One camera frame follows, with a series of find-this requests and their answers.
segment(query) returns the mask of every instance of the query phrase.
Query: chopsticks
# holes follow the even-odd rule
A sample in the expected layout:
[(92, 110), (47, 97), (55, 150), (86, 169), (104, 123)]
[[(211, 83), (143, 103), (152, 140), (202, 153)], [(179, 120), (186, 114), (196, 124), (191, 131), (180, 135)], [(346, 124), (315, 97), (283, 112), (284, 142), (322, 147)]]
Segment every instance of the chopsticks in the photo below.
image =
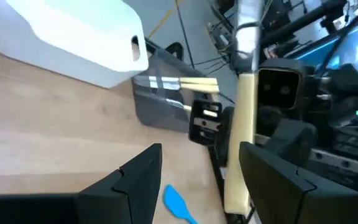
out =
[(158, 88), (158, 82), (162, 82), (162, 87), (168, 90), (192, 90), (202, 93), (219, 93), (218, 81), (215, 78), (192, 78), (192, 77), (155, 77), (139, 76), (134, 77), (138, 85)]

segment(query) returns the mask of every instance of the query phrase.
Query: yellow cable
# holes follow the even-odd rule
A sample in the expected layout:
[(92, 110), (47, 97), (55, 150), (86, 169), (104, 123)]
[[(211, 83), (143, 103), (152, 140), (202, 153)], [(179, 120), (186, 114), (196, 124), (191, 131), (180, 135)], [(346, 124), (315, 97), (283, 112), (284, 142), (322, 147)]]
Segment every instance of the yellow cable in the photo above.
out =
[(162, 20), (158, 23), (156, 27), (154, 27), (153, 31), (150, 33), (148, 38), (151, 38), (158, 30), (159, 28), (168, 20), (168, 18), (172, 15), (172, 10), (168, 10), (165, 16), (162, 18)]

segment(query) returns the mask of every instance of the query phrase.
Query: electronic equipment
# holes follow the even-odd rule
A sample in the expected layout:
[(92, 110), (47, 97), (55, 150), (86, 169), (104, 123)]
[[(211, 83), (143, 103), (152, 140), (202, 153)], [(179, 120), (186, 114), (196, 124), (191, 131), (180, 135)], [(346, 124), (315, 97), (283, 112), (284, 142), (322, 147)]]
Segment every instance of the electronic equipment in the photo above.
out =
[(161, 168), (153, 144), (79, 193), (0, 195), (0, 224), (152, 224)]
[(292, 110), (302, 97), (303, 82), (307, 76), (302, 62), (272, 58), (259, 65), (258, 103)]
[(248, 142), (240, 164), (262, 223), (358, 223), (357, 191)]
[(313, 9), (309, 13), (305, 14), (304, 16), (300, 17), (299, 19), (267, 34), (263, 39), (260, 41), (261, 49), (268, 47), (271, 44), (277, 42), (277, 40), (282, 39), (283, 37), (287, 37), (292, 35), (294, 32), (304, 28), (305, 26), (311, 24), (318, 19), (331, 15), (334, 12), (343, 11), (343, 7), (347, 1), (346, 0), (328, 0), (322, 2), (322, 5)]
[[(319, 67), (323, 62), (321, 55), (326, 55), (333, 48), (334, 43), (344, 31), (344, 29), (341, 29), (336, 34), (331, 34), (317, 40), (316, 42), (287, 55), (286, 58), (301, 60), (307, 65)], [(353, 64), (358, 71), (358, 25), (347, 36), (345, 42), (333, 55), (333, 58), (328, 64), (328, 68), (338, 69), (345, 63)]]

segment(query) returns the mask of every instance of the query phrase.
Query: black cable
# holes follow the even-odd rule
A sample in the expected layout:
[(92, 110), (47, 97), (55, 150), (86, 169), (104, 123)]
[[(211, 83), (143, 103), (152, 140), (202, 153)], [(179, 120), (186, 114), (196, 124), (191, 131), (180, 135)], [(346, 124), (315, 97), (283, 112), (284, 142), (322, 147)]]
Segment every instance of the black cable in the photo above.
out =
[(250, 27), (260, 27), (259, 22), (247, 22), (245, 24), (239, 25), (237, 27), (236, 32), (239, 32), (241, 29), (250, 28)]
[(224, 94), (221, 93), (221, 92), (219, 92), (219, 96), (221, 96), (221, 97), (227, 99), (228, 101), (230, 101), (230, 103), (232, 103), (232, 104), (234, 104), (234, 105), (236, 104), (232, 99), (230, 99), (229, 97), (227, 97), (226, 95), (224, 95)]
[(220, 59), (222, 59), (222, 57), (224, 57), (224, 56), (220, 56), (220, 57), (217, 57), (217, 58), (212, 58), (212, 59), (206, 60), (204, 62), (198, 62), (198, 63), (195, 63), (195, 65), (201, 65), (201, 64), (204, 64), (204, 63), (208, 63), (208, 62), (213, 62), (215, 60), (220, 60)]
[(181, 31), (183, 32), (183, 36), (184, 36), (184, 38), (185, 38), (185, 43), (186, 43), (187, 51), (188, 51), (188, 53), (189, 53), (190, 63), (191, 63), (191, 66), (193, 67), (193, 69), (195, 69), (194, 62), (193, 62), (193, 57), (191, 56), (191, 51), (190, 51), (190, 47), (189, 47), (189, 42), (187, 41), (187, 35), (186, 35), (185, 26), (183, 25), (183, 20), (182, 20), (182, 18), (181, 18), (181, 14), (180, 14), (180, 10), (179, 10), (178, 0), (175, 0), (175, 4), (176, 4), (176, 7), (177, 7), (177, 11), (178, 11), (178, 16), (179, 16)]
[(321, 78), (324, 75), (328, 64), (330, 63), (336, 51), (338, 50), (339, 46), (344, 42), (347, 35), (350, 33), (351, 30), (353, 30), (353, 28), (355, 28), (357, 24), (358, 24), (358, 15), (352, 20), (352, 22), (348, 26), (345, 26), (343, 28), (344, 32), (341, 34), (340, 38), (338, 38), (338, 40), (335, 42), (334, 47), (331, 49), (331, 51), (328, 52), (327, 56), (324, 58), (323, 63), (318, 68), (318, 71), (316, 73), (316, 78)]
[(349, 22), (349, 11), (351, 9), (351, 2), (349, 0), (347, 0), (347, 11), (346, 11), (346, 15), (345, 15), (345, 26), (347, 26), (347, 23)]
[(308, 13), (308, 8), (306, 7), (305, 0), (302, 1), (302, 5), (303, 5), (303, 14)]
[(220, 63), (222, 63), (222, 62), (216, 62), (213, 65), (209, 66), (208, 68), (204, 68), (203, 70), (210, 69), (210, 68), (214, 67), (215, 65), (219, 65)]
[(225, 65), (227, 65), (227, 63), (224, 63), (224, 64), (223, 64), (223, 65), (221, 65), (219, 68), (217, 68), (217, 69), (213, 70), (212, 72), (209, 72), (207, 75), (210, 75), (210, 74), (212, 74), (213, 72), (218, 71), (219, 69), (223, 68), (223, 66), (225, 66)]

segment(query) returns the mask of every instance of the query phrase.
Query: cable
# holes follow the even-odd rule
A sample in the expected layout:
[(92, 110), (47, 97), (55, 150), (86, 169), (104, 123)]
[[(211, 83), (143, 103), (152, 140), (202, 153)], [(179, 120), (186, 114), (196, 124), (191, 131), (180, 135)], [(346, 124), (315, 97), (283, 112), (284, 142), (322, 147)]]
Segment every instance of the cable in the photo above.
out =
[(318, 68), (318, 71), (316, 73), (317, 78), (321, 78), (324, 75), (328, 64), (330, 63), (336, 51), (338, 50), (339, 46), (344, 42), (347, 35), (350, 33), (350, 31), (353, 28), (355, 28), (357, 24), (358, 24), (358, 15), (352, 20), (352, 22), (348, 26), (343, 28), (344, 32), (341, 34), (340, 38), (338, 38), (338, 40), (335, 42), (334, 47), (331, 49), (331, 51), (328, 52), (327, 56), (323, 60), (323, 63)]
[(273, 3), (273, 0), (270, 0), (270, 2), (267, 3), (265, 9), (264, 9), (264, 13), (263, 16), (261, 18), (260, 21), (257, 22), (246, 22), (244, 24), (241, 24), (237, 27), (236, 32), (239, 32), (241, 29), (245, 29), (245, 28), (250, 28), (250, 27), (260, 27), (261, 23), (263, 22), (263, 20), (265, 19), (265, 16), (267, 15), (267, 11), (270, 8), (270, 5)]
[(183, 25), (183, 19), (181, 18), (181, 14), (180, 14), (180, 10), (179, 10), (178, 0), (175, 0), (175, 4), (176, 4), (176, 7), (177, 7), (177, 11), (178, 11), (178, 16), (179, 16), (181, 31), (183, 32), (183, 36), (184, 36), (184, 38), (185, 38), (185, 43), (186, 43), (187, 51), (188, 51), (188, 53), (189, 53), (190, 63), (191, 63), (191, 66), (193, 67), (193, 69), (195, 69), (194, 62), (193, 62), (193, 57), (191, 56), (191, 51), (190, 51), (190, 47), (189, 47), (189, 42), (187, 41), (187, 35), (186, 35), (185, 26)]
[(346, 11), (346, 16), (345, 16), (345, 26), (347, 26), (347, 23), (349, 22), (349, 11), (351, 9), (351, 2), (350, 0), (347, 0), (347, 11)]
[(213, 62), (213, 61), (215, 61), (215, 60), (221, 60), (221, 59), (222, 59), (222, 56), (217, 57), (217, 58), (212, 58), (212, 59), (206, 60), (206, 61), (204, 61), (204, 62), (198, 62), (198, 63), (195, 63), (194, 65), (201, 65), (201, 64), (204, 64), (204, 63)]
[(210, 68), (214, 67), (215, 65), (219, 65), (220, 63), (222, 63), (222, 62), (216, 62), (213, 65), (209, 66), (208, 68), (204, 68), (204, 70), (210, 69)]
[(236, 105), (236, 103), (232, 99), (230, 99), (229, 97), (225, 96), (223, 93), (219, 92), (218, 94), (219, 94), (219, 96), (227, 99), (230, 103)]
[(218, 49), (218, 52), (223, 52), (227, 50), (231, 46), (231, 43), (229, 43), (227, 46), (225, 46), (223, 49)]
[(219, 68), (217, 68), (217, 69), (213, 70), (212, 72), (209, 72), (207, 75), (210, 75), (210, 74), (212, 74), (212, 73), (214, 73), (214, 72), (218, 71), (219, 69), (223, 68), (223, 66), (225, 66), (225, 65), (227, 65), (227, 63), (224, 63), (224, 64), (223, 64), (223, 65), (221, 65)]

